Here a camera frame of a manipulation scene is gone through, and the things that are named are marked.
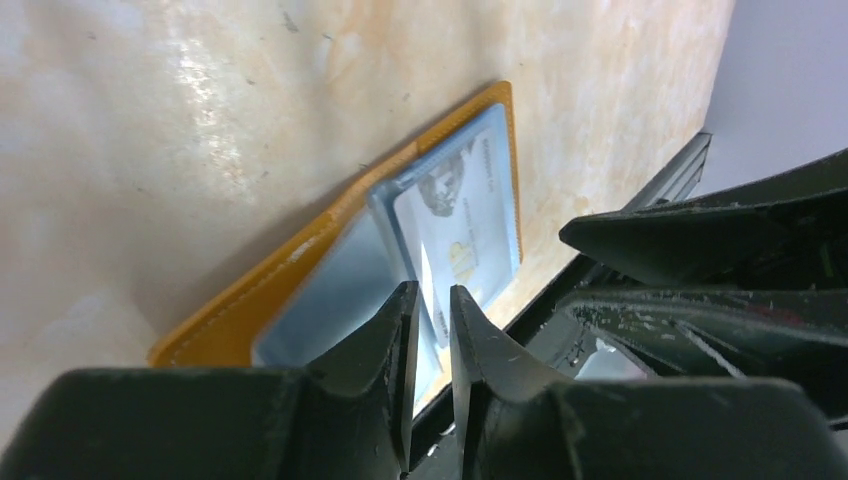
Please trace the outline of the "yellow leather card holder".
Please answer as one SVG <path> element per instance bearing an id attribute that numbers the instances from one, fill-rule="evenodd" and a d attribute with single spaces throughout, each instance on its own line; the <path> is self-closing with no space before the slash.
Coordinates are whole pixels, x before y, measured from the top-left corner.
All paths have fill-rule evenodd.
<path id="1" fill-rule="evenodd" d="M 159 340 L 149 364 L 299 367 L 359 328 L 398 284 L 411 280 L 421 292 L 414 407 L 423 409 L 447 384 L 447 345 L 436 341 L 391 203 L 415 162 L 464 129 L 484 126 L 503 128 L 508 139 L 519 268 L 513 87 L 501 80 L 368 168 L 300 232 Z"/>

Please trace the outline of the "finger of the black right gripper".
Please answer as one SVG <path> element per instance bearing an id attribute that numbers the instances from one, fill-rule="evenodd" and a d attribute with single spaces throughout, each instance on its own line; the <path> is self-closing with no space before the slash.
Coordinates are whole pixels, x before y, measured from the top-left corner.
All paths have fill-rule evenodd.
<path id="1" fill-rule="evenodd" d="M 844 289 L 586 289 L 563 313 L 651 376 L 780 378 L 847 415 Z"/>
<path id="2" fill-rule="evenodd" d="M 559 238 L 649 285 L 744 282 L 800 265 L 838 280 L 847 266 L 847 152 L 687 201 L 578 217 Z"/>

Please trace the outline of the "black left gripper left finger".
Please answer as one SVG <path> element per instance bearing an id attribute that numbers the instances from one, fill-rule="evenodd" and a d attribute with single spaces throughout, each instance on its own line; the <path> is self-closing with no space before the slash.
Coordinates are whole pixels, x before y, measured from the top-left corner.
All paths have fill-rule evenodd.
<path id="1" fill-rule="evenodd" d="M 398 479 L 410 466 L 419 288 L 295 368 L 77 369 L 1 457 L 5 479 Z"/>

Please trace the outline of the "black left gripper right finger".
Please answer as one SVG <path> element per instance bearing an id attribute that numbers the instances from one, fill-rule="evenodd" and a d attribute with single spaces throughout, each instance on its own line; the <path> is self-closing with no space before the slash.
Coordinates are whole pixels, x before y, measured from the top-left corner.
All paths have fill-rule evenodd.
<path id="1" fill-rule="evenodd" d="M 577 381 L 451 289 L 463 479 L 843 479 L 820 411 L 776 378 Z"/>

